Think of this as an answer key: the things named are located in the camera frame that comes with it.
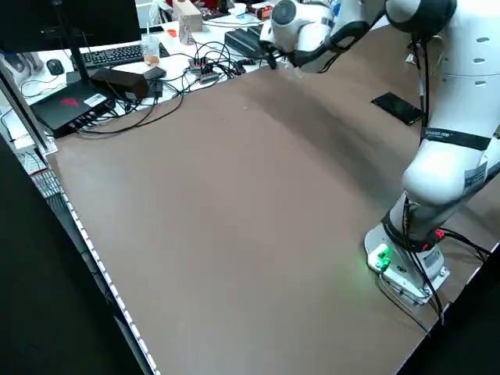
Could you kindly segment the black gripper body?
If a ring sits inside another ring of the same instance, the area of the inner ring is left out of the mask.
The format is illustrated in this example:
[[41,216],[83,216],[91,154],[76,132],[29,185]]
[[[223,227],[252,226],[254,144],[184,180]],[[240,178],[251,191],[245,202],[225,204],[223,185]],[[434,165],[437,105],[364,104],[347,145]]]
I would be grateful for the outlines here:
[[296,47],[296,42],[283,46],[264,41],[263,56],[265,59],[278,59],[280,57],[293,59],[295,57]]

